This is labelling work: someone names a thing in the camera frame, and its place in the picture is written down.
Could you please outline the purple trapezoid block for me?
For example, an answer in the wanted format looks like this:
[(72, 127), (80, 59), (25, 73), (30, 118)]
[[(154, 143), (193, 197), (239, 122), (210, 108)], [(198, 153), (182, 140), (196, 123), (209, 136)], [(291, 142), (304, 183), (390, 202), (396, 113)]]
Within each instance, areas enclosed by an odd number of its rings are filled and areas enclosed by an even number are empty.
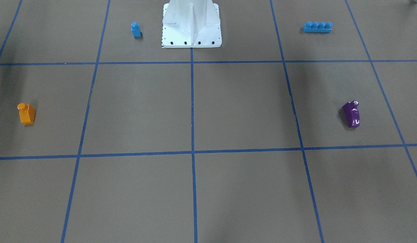
[(345, 103), (342, 106), (347, 126), (351, 129), (358, 128), (361, 124), (360, 114), (358, 111), (359, 102), (356, 100)]

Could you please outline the orange trapezoid block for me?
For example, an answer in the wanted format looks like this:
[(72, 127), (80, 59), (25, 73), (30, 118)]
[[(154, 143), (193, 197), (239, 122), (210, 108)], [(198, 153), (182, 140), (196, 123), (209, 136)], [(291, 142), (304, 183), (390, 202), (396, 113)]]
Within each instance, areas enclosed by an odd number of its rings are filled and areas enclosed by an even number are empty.
[(17, 109), (19, 110), (19, 117), (22, 124), (25, 126), (34, 124), (36, 108), (30, 104), (19, 103)]

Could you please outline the small blue block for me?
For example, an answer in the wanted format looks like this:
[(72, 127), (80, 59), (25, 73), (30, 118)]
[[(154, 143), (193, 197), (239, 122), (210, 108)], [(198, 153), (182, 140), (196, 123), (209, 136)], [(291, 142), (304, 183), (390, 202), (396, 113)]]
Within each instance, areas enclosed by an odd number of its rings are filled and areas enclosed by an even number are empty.
[(131, 23), (131, 32), (132, 32), (133, 37), (141, 37), (142, 36), (140, 26), (136, 22)]

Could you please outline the long blue studded brick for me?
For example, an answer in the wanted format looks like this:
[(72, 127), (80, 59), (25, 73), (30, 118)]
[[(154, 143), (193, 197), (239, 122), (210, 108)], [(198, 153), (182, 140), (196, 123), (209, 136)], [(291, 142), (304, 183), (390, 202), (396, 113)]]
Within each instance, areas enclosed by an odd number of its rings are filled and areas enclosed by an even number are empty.
[(307, 22), (303, 26), (303, 31), (307, 33), (330, 33), (333, 28), (332, 22)]

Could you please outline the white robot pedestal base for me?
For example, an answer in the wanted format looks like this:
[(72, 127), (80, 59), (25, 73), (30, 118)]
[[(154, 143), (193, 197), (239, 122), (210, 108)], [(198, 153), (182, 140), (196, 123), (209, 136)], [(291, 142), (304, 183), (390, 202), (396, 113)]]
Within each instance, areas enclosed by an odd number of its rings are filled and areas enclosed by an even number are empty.
[(170, 0), (163, 6), (162, 48), (219, 48), (219, 6), (211, 0)]

